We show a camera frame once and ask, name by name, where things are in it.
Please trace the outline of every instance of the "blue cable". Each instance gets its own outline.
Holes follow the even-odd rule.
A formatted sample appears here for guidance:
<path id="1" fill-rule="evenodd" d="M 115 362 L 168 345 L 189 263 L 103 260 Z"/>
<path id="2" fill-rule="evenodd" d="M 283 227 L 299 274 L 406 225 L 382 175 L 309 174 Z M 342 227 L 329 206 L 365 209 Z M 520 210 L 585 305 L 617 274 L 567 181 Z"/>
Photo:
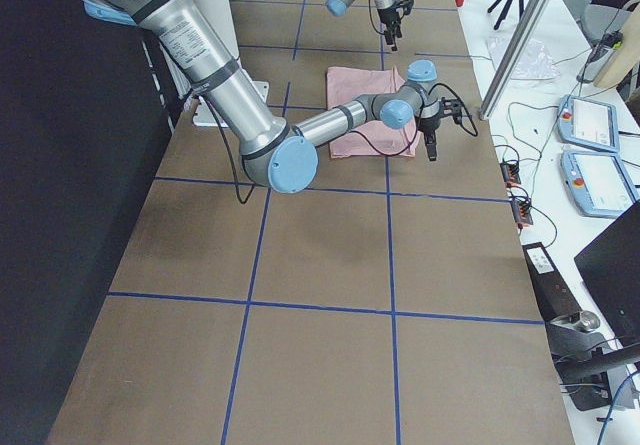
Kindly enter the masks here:
<path id="1" fill-rule="evenodd" d="M 607 429 L 607 425 L 609 424 L 609 420 L 611 419 L 611 414 L 613 413 L 613 407 L 616 406 L 616 402 L 618 401 L 618 397 L 620 396 L 620 392 L 622 392 L 622 389 L 625 387 L 625 385 L 627 383 L 629 383 L 631 381 L 631 379 L 640 374 L 640 370 L 633 372 L 631 375 L 629 375 L 627 378 L 625 378 L 622 383 L 620 384 L 620 386 L 618 387 L 618 389 L 616 390 L 615 395 L 613 396 L 613 400 L 611 400 L 611 405 L 609 405 L 609 411 L 607 412 L 607 416 L 604 419 L 604 423 L 602 424 L 602 428 L 600 429 L 600 436 L 598 437 L 598 444 L 597 445 L 601 445 L 602 444 L 602 439 L 604 438 L 604 432 Z"/>

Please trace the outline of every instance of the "pink cloth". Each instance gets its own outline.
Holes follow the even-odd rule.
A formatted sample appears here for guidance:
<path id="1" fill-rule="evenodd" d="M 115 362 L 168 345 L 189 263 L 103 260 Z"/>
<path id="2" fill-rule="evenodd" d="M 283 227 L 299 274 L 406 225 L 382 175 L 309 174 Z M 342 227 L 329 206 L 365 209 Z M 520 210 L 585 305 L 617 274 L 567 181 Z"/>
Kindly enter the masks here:
<path id="1" fill-rule="evenodd" d="M 330 67 L 327 70 L 327 108 L 343 105 L 362 94 L 396 92 L 404 80 L 393 70 L 370 71 L 355 68 Z M 394 130 L 379 120 L 367 122 L 356 128 L 384 153 L 397 153 L 405 148 L 416 133 L 412 119 L 404 128 Z M 400 156 L 415 157 L 418 138 Z M 332 158 L 356 155 L 378 155 L 359 135 L 348 133 L 329 144 Z"/>

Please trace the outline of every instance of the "light blue joint cover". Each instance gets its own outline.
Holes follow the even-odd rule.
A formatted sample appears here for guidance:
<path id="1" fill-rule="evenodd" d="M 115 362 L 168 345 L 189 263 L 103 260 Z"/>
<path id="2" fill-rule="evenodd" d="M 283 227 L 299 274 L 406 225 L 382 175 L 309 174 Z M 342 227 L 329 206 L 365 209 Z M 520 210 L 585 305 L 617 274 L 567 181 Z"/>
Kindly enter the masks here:
<path id="1" fill-rule="evenodd" d="M 380 120 L 389 128 L 398 130 L 413 118 L 413 108 L 404 100 L 389 100 L 380 110 Z"/>
<path id="2" fill-rule="evenodd" d="M 318 169 L 318 152 L 301 136 L 289 137 L 269 160 L 269 183 L 280 193 L 297 193 L 311 183 Z"/>
<path id="3" fill-rule="evenodd" d="M 416 60 L 407 69 L 407 79 L 414 82 L 432 82 L 438 78 L 431 60 Z"/>
<path id="4" fill-rule="evenodd" d="M 327 9 L 334 17 L 341 17 L 347 11 L 347 5 L 342 0 L 327 0 Z"/>
<path id="5" fill-rule="evenodd" d="M 100 3 L 92 2 L 91 0 L 82 0 L 84 2 L 84 11 L 90 17 L 97 18 L 98 20 L 104 20 L 105 22 L 119 23 L 120 25 L 132 25 L 137 27 L 136 22 L 133 21 L 130 15 L 113 8 L 106 7 Z"/>

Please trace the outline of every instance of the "black monitor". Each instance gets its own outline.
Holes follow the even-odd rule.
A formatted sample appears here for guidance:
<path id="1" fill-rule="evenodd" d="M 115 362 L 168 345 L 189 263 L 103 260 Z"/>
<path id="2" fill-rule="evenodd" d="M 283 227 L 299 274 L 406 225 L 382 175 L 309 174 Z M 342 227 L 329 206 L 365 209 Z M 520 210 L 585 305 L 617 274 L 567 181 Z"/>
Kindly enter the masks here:
<path id="1" fill-rule="evenodd" d="M 575 262 L 620 342 L 629 346 L 640 341 L 640 202 L 587 245 Z"/>

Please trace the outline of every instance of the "blue-framed tablet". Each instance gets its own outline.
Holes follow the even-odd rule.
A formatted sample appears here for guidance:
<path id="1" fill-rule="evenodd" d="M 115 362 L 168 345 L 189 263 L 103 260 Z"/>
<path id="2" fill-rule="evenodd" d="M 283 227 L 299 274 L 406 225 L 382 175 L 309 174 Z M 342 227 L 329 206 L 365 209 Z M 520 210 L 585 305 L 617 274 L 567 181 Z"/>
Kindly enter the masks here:
<path id="1" fill-rule="evenodd" d="M 561 166 L 583 215 L 616 218 L 640 199 L 617 153 L 564 152 Z"/>
<path id="2" fill-rule="evenodd" d="M 558 132 L 564 142 L 602 152 L 620 150 L 618 117 L 613 105 L 565 95 L 559 106 Z"/>

